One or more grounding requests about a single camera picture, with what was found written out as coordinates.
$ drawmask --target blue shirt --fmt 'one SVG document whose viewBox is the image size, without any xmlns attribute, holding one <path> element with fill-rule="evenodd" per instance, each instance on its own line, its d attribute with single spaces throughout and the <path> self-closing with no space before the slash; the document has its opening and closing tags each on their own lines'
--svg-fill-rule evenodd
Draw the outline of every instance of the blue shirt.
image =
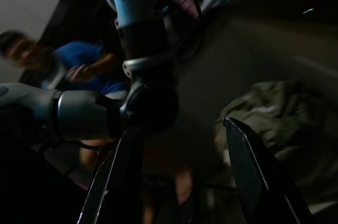
<svg viewBox="0 0 338 224">
<path fill-rule="evenodd" d="M 96 63 L 102 53 L 102 46 L 81 41 L 74 41 L 54 51 L 68 71 L 74 66 Z M 121 80 L 116 80 L 110 73 L 96 76 L 89 82 L 68 82 L 67 90 L 93 90 L 103 95 L 126 90 L 127 85 Z"/>
</svg>

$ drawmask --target olive green cloth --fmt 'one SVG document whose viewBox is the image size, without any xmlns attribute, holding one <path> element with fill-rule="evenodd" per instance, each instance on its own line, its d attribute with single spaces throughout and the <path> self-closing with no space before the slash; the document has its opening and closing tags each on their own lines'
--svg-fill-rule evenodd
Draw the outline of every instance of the olive green cloth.
<svg viewBox="0 0 338 224">
<path fill-rule="evenodd" d="M 338 195 L 338 113 L 299 81 L 263 82 L 237 98 L 215 125 L 214 142 L 228 167 L 225 116 L 248 124 L 261 136 L 294 179 L 307 204 L 336 200 Z"/>
</svg>

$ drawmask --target man's arm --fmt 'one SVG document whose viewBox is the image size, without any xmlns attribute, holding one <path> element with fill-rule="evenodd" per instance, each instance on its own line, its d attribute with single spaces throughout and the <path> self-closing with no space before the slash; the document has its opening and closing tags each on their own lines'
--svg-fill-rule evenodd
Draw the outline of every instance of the man's arm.
<svg viewBox="0 0 338 224">
<path fill-rule="evenodd" d="M 83 64 L 80 67 L 73 67 L 69 73 L 70 81 L 90 81 L 102 73 L 114 72 L 120 65 L 121 60 L 117 55 L 108 52 L 103 53 L 100 59 L 94 64 Z"/>
</svg>

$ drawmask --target cable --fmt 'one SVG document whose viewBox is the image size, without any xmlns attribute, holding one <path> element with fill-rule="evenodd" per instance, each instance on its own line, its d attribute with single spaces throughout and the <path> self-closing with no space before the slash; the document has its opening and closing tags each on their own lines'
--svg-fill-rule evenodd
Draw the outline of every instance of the cable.
<svg viewBox="0 0 338 224">
<path fill-rule="evenodd" d="M 197 46 L 197 48 L 195 49 L 195 51 L 189 55 L 189 56 L 185 56 L 183 58 L 179 58 L 179 64 L 182 64 L 184 62 L 186 62 L 187 60 L 193 58 L 200 50 L 201 48 L 203 47 L 203 43 L 204 43 L 204 38 L 205 38 L 205 26 L 204 26 L 204 21 L 203 21 L 203 14 L 202 14 L 202 10 L 201 10 L 201 7 L 200 7 L 200 4 L 199 4 L 199 1 L 198 0 L 192 0 L 194 5 L 195 5 L 195 8 L 196 8 L 196 11 L 197 11 L 197 15 L 198 15 L 198 18 L 199 18 L 199 24 L 196 26 L 196 28 L 194 28 L 192 30 L 192 32 L 181 42 L 181 44 L 179 44 L 177 46 L 177 48 L 175 49 L 175 51 L 177 52 L 179 49 L 181 49 L 181 47 L 183 47 L 183 45 L 185 43 L 187 43 L 188 41 L 191 41 L 191 38 L 193 38 L 195 36 L 195 31 L 198 30 L 201 32 L 201 36 L 200 36 L 200 39 L 199 39 L 199 45 Z"/>
<path fill-rule="evenodd" d="M 71 145 L 76 145 L 76 146 L 79 146 L 79 147 L 82 147 L 82 148 L 85 148 L 85 149 L 89 149 L 89 150 L 94 150 L 94 151 L 100 151 L 102 148 L 104 148 L 105 150 L 108 150 L 110 149 L 110 147 L 112 146 L 115 146 L 116 144 L 118 144 L 118 141 L 116 142 L 112 142 L 106 146 L 89 146 L 89 145 L 86 145 L 80 141 L 63 141 L 61 142 L 61 144 L 71 144 Z"/>
<path fill-rule="evenodd" d="M 175 5 L 175 8 L 174 9 L 172 9 L 172 10 L 176 10 L 176 9 L 178 9 L 178 8 L 180 8 L 185 2 L 187 2 L 188 0 L 184 0 L 184 1 L 182 1 L 182 2 L 180 2 L 178 5 Z"/>
</svg>

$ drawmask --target man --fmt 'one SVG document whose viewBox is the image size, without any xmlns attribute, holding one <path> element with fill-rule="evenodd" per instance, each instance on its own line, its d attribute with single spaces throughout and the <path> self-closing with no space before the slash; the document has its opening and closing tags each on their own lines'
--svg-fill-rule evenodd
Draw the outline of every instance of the man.
<svg viewBox="0 0 338 224">
<path fill-rule="evenodd" d="M 94 90 L 113 99 L 127 95 L 126 83 L 113 78 L 113 73 L 121 68 L 121 59 L 99 45 L 74 41 L 50 51 L 20 32 L 7 31 L 0 35 L 0 54 L 17 67 L 41 74 L 41 88 L 60 89 L 62 85 L 62 90 Z M 92 146 L 110 143 L 99 139 L 83 142 Z M 175 176 L 177 198 L 183 203 L 192 190 L 189 169 L 169 158 L 166 160 L 147 142 L 144 156 Z M 89 169 L 94 169 L 96 159 L 96 152 L 80 149 L 80 161 Z"/>
</svg>

